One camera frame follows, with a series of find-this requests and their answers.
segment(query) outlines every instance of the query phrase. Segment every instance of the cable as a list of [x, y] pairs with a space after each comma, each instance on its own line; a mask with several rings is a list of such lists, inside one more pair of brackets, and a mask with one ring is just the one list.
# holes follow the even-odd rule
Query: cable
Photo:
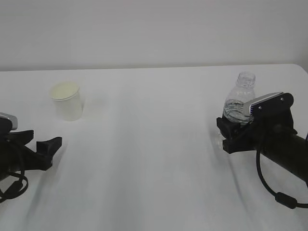
[[276, 196], [276, 193], [274, 192], [274, 190], [271, 189], [270, 186], [266, 183], [266, 181], [265, 181], [265, 179], [262, 175], [262, 171], [261, 171], [260, 154], [261, 154], [261, 149], [262, 149], [264, 139], [265, 139], [265, 135], [263, 135], [261, 137], [260, 143], [259, 143], [258, 148], [257, 148], [257, 154], [256, 154], [257, 172], [258, 172], [258, 176], [259, 176], [263, 186], [266, 188], [266, 190], [269, 191], [269, 193], [272, 194], [273, 196]]
[[306, 136], [306, 139], [305, 139], [305, 145], [306, 145], [306, 148], [308, 149], [308, 133], [307, 133], [307, 136]]
[[302, 204], [302, 203], [298, 203], [297, 200], [291, 196], [288, 196], [282, 192], [275, 192], [265, 181], [263, 175], [262, 175], [262, 171], [261, 171], [261, 165], [260, 165], [260, 154], [261, 154], [261, 149], [263, 146], [265, 140], [265, 133], [262, 135], [259, 145], [257, 147], [257, 154], [256, 154], [256, 164], [257, 164], [257, 173], [258, 176], [263, 184], [263, 186], [266, 188], [266, 190], [272, 194], [275, 197], [275, 200], [284, 205], [287, 206], [288, 208], [294, 209], [296, 207], [299, 208], [308, 208], [308, 204]]
[[15, 153], [18, 156], [19, 164], [20, 164], [20, 173], [8, 172], [8, 175], [13, 176], [13, 177], [17, 177], [19, 179], [17, 181], [13, 182], [13, 184], [5, 192], [2, 192], [0, 190], [0, 196], [2, 197], [0, 199], [0, 203], [6, 201], [8, 199], [14, 199], [14, 198], [22, 195], [28, 189], [28, 186], [29, 186], [28, 179], [25, 176], [25, 165], [24, 165], [22, 153], [19, 150], [17, 144], [15, 144], [11, 141], [8, 141], [8, 142], [9, 142], [9, 146], [12, 149], [14, 149]]

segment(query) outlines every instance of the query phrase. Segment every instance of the white paper cup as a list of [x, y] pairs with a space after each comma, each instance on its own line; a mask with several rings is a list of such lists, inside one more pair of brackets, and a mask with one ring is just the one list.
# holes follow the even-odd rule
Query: white paper cup
[[56, 113], [63, 120], [74, 121], [82, 115], [79, 86], [75, 82], [62, 82], [50, 90]]

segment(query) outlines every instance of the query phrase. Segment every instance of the plastic water bottle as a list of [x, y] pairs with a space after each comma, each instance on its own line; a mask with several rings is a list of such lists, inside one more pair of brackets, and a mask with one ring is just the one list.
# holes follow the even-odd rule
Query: plastic water bottle
[[237, 78], [236, 86], [227, 96], [223, 115], [233, 123], [245, 125], [253, 120], [251, 116], [243, 114], [243, 104], [253, 100], [255, 96], [256, 76], [250, 72], [241, 72]]

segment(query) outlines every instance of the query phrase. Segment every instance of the white tabletop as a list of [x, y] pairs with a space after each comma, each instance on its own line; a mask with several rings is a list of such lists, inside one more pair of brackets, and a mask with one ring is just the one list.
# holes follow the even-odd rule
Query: white tabletop
[[[293, 64], [0, 72], [0, 111], [35, 131], [29, 147], [64, 140], [53, 167], [27, 172], [28, 191], [0, 205], [0, 230], [308, 230], [308, 210], [290, 210], [264, 189], [255, 152], [229, 155], [215, 144], [216, 117], [244, 70], [255, 73], [257, 96], [293, 94], [304, 137], [308, 74]], [[75, 122], [58, 119], [48, 96], [65, 80], [85, 99]], [[275, 191], [308, 203], [304, 182], [261, 162]]]

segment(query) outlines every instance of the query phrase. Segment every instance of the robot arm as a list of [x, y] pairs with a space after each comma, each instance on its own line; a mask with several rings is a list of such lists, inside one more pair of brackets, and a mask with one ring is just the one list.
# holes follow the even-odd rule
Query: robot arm
[[245, 126], [232, 123], [224, 116], [217, 118], [217, 127], [226, 138], [223, 149], [229, 154], [256, 150], [258, 175], [276, 201], [289, 208], [308, 208], [307, 204], [300, 204], [282, 192], [274, 192], [261, 172], [260, 154], [263, 154], [302, 179], [308, 186], [308, 136], [303, 139], [297, 136], [297, 131], [294, 130], [290, 111], [294, 101], [292, 95], [282, 92], [275, 94], [274, 97], [273, 94], [270, 98], [266, 95], [263, 100], [258, 98], [247, 103], [254, 120]]
[[49, 169], [54, 154], [62, 145], [62, 138], [56, 137], [49, 141], [37, 142], [37, 152], [34, 152], [25, 146], [33, 140], [34, 131], [10, 132], [15, 129], [17, 118], [0, 113], [0, 180], [8, 176], [18, 178], [5, 192], [0, 190], [0, 203], [23, 194], [28, 187], [25, 171]]

